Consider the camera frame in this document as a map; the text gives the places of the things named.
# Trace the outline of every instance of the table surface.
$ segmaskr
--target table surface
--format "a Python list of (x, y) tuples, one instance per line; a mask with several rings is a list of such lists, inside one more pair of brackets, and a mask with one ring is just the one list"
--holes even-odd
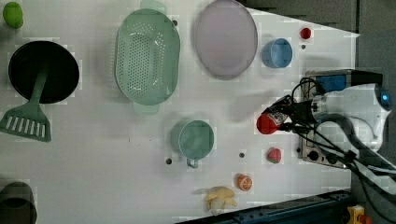
[[(240, 77), (218, 80), (203, 68), (191, 42), (194, 21), (212, 1), (164, 2), (167, 16), (178, 21), (179, 79), (155, 116), (137, 115), (113, 76), (117, 31), (139, 1), (23, 1), (19, 31), (2, 21), (0, 117), (26, 102), (7, 77), (7, 63), (21, 45), (38, 39), (59, 43), (73, 52), (81, 73), (71, 97), (41, 106), (51, 121), (50, 143), (0, 133), (0, 184), (18, 179), (32, 187), (37, 223), (175, 223), (207, 217), (205, 193), (216, 186), (235, 191), (238, 205), (226, 212), (349, 188), (349, 171), (300, 160), (297, 135), (261, 135), (255, 120), (290, 94), (307, 70), (353, 68), (357, 35), (250, 9), (259, 35), (257, 57)], [(305, 26), (314, 30), (309, 41), (299, 38)], [(287, 38), (294, 49), (284, 69), (261, 62), (262, 46), (276, 37)], [(170, 130), (181, 119), (206, 120), (215, 131), (214, 149), (196, 170), (170, 145)], [(282, 150), (280, 164), (265, 159), (270, 147)], [(165, 164), (168, 158), (171, 165)], [(250, 191), (234, 186), (237, 174), (252, 177)]]

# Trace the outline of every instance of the red object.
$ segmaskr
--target red object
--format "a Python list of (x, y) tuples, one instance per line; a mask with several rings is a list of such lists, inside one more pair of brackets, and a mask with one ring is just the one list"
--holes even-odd
[(372, 224), (373, 220), (371, 217), (367, 217), (365, 215), (360, 215), (358, 216), (358, 221), (361, 222), (361, 224)]
[(282, 153), (279, 148), (273, 147), (268, 153), (268, 161), (271, 163), (279, 163), (280, 160), (282, 159)]
[(302, 39), (309, 39), (311, 37), (311, 30), (309, 28), (304, 28), (300, 32), (300, 36)]
[(276, 132), (287, 118), (287, 115), (281, 113), (264, 112), (257, 119), (256, 126), (260, 133), (271, 134)]

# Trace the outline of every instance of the green spatula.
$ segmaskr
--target green spatula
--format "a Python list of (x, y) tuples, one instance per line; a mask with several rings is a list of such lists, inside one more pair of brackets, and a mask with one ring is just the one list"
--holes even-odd
[(37, 74), (35, 87), (28, 103), (8, 110), (0, 121), (0, 132), (50, 142), (50, 121), (40, 108), (41, 92), (46, 84), (49, 65)]

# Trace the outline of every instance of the spatula head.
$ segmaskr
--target spatula head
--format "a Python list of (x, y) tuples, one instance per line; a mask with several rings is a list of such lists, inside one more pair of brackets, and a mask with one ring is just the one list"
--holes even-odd
[(39, 105), (20, 105), (8, 110), (0, 121), (0, 132), (50, 142), (50, 121)]

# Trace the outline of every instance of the mint green strainer basket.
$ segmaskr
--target mint green strainer basket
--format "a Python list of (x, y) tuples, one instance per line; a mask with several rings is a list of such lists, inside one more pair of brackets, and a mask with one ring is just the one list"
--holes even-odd
[(177, 86), (180, 37), (163, 4), (141, 7), (119, 29), (116, 80), (135, 111), (154, 114)]

